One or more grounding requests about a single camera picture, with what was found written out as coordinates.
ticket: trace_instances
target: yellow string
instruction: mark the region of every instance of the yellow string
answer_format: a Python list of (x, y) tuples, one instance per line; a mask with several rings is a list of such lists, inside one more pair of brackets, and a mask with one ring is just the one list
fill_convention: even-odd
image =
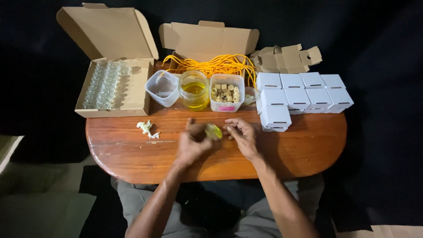
[[(239, 61), (237, 56), (243, 58), (242, 62)], [(245, 69), (245, 71), (248, 73), (248, 86), (250, 86), (251, 79), (253, 87), (257, 89), (255, 87), (254, 65), (245, 55), (219, 55), (208, 62), (198, 62), (193, 59), (179, 59), (173, 55), (168, 55), (163, 60), (163, 64), (170, 59), (173, 59), (178, 64), (178, 66), (176, 69), (167, 69), (167, 71), (177, 74), (182, 74), (187, 70), (199, 70), (203, 72), (208, 78), (210, 78), (213, 74), (241, 75), (242, 70)]]

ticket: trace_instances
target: small glass bottle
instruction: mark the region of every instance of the small glass bottle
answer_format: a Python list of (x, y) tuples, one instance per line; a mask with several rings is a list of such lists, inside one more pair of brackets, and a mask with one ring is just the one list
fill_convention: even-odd
[(209, 80), (198, 70), (188, 70), (179, 77), (182, 104), (191, 111), (199, 111), (209, 104)]

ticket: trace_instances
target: wooden table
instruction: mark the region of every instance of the wooden table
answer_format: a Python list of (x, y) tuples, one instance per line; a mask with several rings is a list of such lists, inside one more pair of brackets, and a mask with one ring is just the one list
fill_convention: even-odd
[[(165, 108), (154, 100), (150, 115), (140, 117), (88, 118), (86, 136), (94, 160), (110, 175), (129, 183), (157, 184), (173, 162), (179, 133), (187, 118), (222, 127), (224, 120), (241, 117), (259, 128), (258, 147), (281, 177), (303, 177), (329, 168), (341, 154), (346, 141), (343, 113), (291, 116), (286, 132), (261, 132), (255, 104), (242, 105), (236, 113), (218, 113), (210, 107), (191, 112), (178, 100)], [(151, 132), (160, 139), (149, 139), (136, 127), (151, 120)], [(224, 138), (221, 148), (204, 162), (193, 165), (184, 181), (257, 178), (252, 164), (239, 152), (235, 141)]]

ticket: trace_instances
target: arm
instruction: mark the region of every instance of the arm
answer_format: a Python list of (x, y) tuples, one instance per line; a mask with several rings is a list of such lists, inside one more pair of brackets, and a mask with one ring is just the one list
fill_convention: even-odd
[(213, 147), (213, 140), (210, 138), (205, 138), (202, 142), (195, 142), (192, 139), (204, 133), (204, 127), (205, 125), (193, 124), (193, 120), (188, 119), (186, 130), (181, 133), (179, 139), (175, 161), (128, 229), (126, 238), (156, 238), (162, 236), (183, 175), (205, 151)]
[(258, 153), (255, 146), (255, 130), (241, 118), (228, 119), (224, 134), (235, 139), (241, 153), (253, 163), (269, 202), (276, 225), (284, 238), (318, 238), (315, 227), (298, 206), (298, 202), (279, 180), (276, 172)]

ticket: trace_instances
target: clear plastic container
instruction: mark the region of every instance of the clear plastic container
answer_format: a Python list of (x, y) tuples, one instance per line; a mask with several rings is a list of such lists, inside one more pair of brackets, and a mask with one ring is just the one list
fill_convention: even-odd
[(191, 111), (199, 111), (209, 104), (209, 80), (198, 70), (188, 70), (179, 77), (182, 104)]
[(255, 89), (255, 88), (252, 88), (252, 87), (246, 87), (245, 88), (245, 95), (250, 95), (250, 96), (252, 96), (253, 98), (252, 99), (247, 99), (247, 97), (245, 97), (245, 99), (244, 99), (244, 104), (245, 105), (250, 105), (251, 103), (253, 103), (253, 102), (255, 102), (255, 100), (257, 99), (257, 96), (258, 96), (258, 92), (257, 92), (257, 90)]
[(147, 80), (144, 87), (156, 102), (168, 108), (179, 98), (178, 81), (173, 74), (159, 70)]
[(210, 79), (210, 88), (214, 88), (215, 84), (227, 84), (237, 86), (239, 88), (239, 94), (241, 98), (239, 102), (216, 102), (211, 100), (212, 93), (210, 90), (210, 107), (213, 111), (217, 112), (236, 112), (238, 111), (245, 98), (245, 85), (244, 79), (240, 75), (227, 75), (227, 74), (214, 74)]

